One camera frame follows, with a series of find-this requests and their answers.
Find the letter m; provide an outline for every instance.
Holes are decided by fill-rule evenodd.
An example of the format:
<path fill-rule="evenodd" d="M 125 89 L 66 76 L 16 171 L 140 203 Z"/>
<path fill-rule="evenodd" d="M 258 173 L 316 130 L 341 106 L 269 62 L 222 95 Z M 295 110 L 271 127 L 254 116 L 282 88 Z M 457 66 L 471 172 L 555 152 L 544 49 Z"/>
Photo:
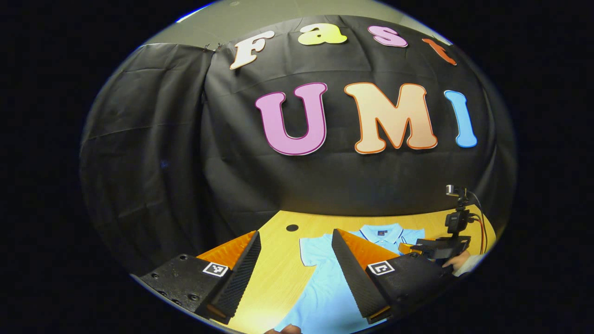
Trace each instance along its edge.
<path fill-rule="evenodd" d="M 378 124 L 396 149 L 402 145 L 409 125 L 410 136 L 406 144 L 411 149 L 432 149 L 437 146 L 437 137 L 433 135 L 425 103 L 426 91 L 422 86 L 410 83 L 400 86 L 396 106 L 372 83 L 347 85 L 345 93 L 355 98 L 359 111 L 361 140 L 355 144 L 357 152 L 378 153 L 386 148 L 386 142 L 380 138 Z"/>

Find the light blue shirt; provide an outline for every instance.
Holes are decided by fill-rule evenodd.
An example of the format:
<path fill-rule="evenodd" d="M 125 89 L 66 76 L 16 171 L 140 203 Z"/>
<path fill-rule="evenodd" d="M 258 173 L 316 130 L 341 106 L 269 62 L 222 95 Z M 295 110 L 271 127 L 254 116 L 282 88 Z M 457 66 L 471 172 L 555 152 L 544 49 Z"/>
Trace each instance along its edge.
<path fill-rule="evenodd" d="M 403 229 L 398 224 L 365 225 L 350 233 L 399 255 L 401 242 L 415 244 L 417 238 L 425 237 L 424 229 Z M 316 268 L 297 303 L 274 328 L 276 331 L 293 324 L 305 334 L 350 334 L 385 321 L 368 324 L 361 316 L 331 243 L 332 234 L 299 240 L 304 266 Z"/>

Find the shirt collar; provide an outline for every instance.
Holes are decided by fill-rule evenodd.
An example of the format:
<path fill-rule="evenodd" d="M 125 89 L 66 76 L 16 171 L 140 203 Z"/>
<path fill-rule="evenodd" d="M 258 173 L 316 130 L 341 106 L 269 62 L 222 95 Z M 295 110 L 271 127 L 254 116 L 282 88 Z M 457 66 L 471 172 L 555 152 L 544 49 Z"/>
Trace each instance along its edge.
<path fill-rule="evenodd" d="M 392 230 L 390 231 L 385 238 L 381 239 L 377 236 L 377 231 L 385 231 L 385 230 Z M 384 240 L 385 242 L 389 242 L 391 244 L 396 243 L 398 237 L 401 236 L 402 232 L 404 231 L 400 225 L 392 224 L 392 225 L 365 225 L 361 228 L 361 234 L 365 237 L 365 239 L 375 243 L 378 243 L 380 240 Z"/>

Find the blue letter i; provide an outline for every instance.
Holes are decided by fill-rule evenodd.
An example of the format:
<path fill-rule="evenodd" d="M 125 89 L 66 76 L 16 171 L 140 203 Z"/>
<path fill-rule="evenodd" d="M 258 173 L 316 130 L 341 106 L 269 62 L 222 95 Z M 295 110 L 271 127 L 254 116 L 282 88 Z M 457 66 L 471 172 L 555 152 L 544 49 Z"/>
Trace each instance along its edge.
<path fill-rule="evenodd" d="M 450 100 L 454 107 L 456 119 L 458 120 L 458 137 L 456 143 L 460 147 L 473 147 L 476 145 L 476 137 L 472 132 L 472 124 L 470 123 L 470 115 L 466 108 L 466 96 L 453 90 L 446 90 L 444 92 L 445 98 Z"/>

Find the table surface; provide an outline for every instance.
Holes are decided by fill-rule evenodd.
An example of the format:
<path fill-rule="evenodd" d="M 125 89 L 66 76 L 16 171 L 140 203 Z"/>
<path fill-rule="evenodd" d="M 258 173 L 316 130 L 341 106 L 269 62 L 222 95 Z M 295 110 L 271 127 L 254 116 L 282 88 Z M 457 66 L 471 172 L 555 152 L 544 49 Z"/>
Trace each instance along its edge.
<path fill-rule="evenodd" d="M 474 205 L 467 209 L 474 213 L 480 212 Z M 335 228 L 357 231 L 364 225 L 394 223 L 404 229 L 425 229 L 425 238 L 447 237 L 451 234 L 447 233 L 445 226 L 446 215 L 453 211 L 388 217 L 325 216 L 279 211 L 259 229 L 262 244 L 260 256 L 235 316 L 228 325 L 223 326 L 246 334 L 263 334 L 283 320 L 315 270 L 315 266 L 306 267 L 301 262 L 300 238 L 318 238 L 331 234 Z M 485 220 L 489 250 L 495 242 L 495 232 L 486 217 Z M 293 232 L 287 231 L 286 227 L 292 224 L 299 228 Z M 479 254 L 480 224 L 469 223 L 460 235 L 471 236 L 468 251 L 472 255 Z"/>

